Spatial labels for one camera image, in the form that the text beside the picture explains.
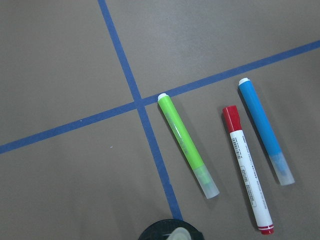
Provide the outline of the red white marker pen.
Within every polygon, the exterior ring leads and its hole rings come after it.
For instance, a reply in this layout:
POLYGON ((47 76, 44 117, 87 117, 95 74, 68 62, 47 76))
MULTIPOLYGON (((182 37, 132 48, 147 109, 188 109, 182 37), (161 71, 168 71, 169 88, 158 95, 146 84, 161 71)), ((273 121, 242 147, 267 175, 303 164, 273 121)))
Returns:
POLYGON ((235 105, 231 105, 225 107, 222 113, 254 214, 257 229, 263 235, 271 235, 274 233, 274 224, 241 126, 238 109, 235 105))

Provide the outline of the green marker pen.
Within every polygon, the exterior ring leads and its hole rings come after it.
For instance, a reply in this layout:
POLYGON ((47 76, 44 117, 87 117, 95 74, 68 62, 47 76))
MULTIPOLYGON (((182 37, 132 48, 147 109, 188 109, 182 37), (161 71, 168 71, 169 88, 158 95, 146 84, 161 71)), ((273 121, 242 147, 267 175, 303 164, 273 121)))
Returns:
POLYGON ((218 196, 220 191, 203 162, 170 96, 166 93, 161 93, 157 97, 157 102, 205 197, 211 199, 218 196))

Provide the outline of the blue marker pen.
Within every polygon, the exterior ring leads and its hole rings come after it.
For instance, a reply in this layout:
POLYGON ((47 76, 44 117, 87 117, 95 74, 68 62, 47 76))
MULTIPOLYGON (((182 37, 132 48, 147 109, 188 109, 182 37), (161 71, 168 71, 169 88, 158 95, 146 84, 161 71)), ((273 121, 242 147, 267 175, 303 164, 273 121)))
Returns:
POLYGON ((252 81, 247 77, 243 78, 239 81, 238 87, 269 156, 280 185, 287 186, 294 184, 295 179, 293 174, 288 166, 286 158, 252 81))

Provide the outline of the yellow marker pen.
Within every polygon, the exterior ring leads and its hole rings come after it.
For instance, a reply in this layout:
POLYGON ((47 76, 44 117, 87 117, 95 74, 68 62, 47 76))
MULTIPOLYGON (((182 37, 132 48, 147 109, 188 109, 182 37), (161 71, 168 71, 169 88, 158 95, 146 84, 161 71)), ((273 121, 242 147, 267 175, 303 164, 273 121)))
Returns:
POLYGON ((191 234, 184 227, 177 227, 173 230, 166 240, 191 240, 191 234))

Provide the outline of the black mesh pen cup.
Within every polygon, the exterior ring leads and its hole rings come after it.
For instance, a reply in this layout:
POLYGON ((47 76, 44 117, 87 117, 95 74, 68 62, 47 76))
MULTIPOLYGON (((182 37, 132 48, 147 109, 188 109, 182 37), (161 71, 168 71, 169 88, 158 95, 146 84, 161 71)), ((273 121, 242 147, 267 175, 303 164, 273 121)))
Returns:
POLYGON ((204 240, 203 234, 191 224, 179 219, 159 220, 147 227, 139 236, 139 240, 167 240, 177 228, 184 228, 192 240, 204 240))

